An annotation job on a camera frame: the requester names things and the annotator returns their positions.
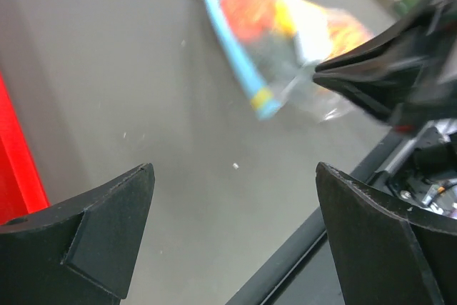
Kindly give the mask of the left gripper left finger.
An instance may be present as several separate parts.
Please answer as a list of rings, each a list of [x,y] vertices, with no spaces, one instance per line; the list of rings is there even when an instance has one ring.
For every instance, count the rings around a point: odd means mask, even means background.
[[[119,304],[127,297],[154,192],[142,164],[1,225],[2,304]]]

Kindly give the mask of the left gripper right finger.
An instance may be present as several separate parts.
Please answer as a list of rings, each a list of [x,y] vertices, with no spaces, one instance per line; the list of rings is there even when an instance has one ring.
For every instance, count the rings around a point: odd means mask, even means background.
[[[326,163],[318,200],[346,304],[455,304],[456,220]]]

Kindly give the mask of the small orange pumpkin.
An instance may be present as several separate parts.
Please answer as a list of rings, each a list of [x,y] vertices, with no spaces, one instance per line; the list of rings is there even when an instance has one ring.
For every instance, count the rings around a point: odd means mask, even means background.
[[[241,41],[253,41],[276,25],[277,0],[220,0],[230,29]]]

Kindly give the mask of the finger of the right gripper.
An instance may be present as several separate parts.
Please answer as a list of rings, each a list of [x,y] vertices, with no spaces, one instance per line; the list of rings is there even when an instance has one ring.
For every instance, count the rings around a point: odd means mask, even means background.
[[[317,74],[362,74],[385,65],[438,53],[436,45],[451,36],[456,0],[421,0],[383,33],[334,59],[319,64]]]
[[[315,84],[334,91],[382,123],[426,123],[428,116],[409,104],[426,78],[428,66],[390,66],[387,69],[317,71]]]

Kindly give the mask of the blue zip top bag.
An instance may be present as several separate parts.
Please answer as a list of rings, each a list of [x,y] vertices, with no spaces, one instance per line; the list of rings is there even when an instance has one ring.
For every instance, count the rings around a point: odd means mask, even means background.
[[[277,0],[276,25],[253,41],[235,37],[220,0],[204,0],[226,58],[259,119],[270,119],[285,104],[327,121],[354,107],[312,80],[315,67],[371,39],[351,14],[307,0]]]

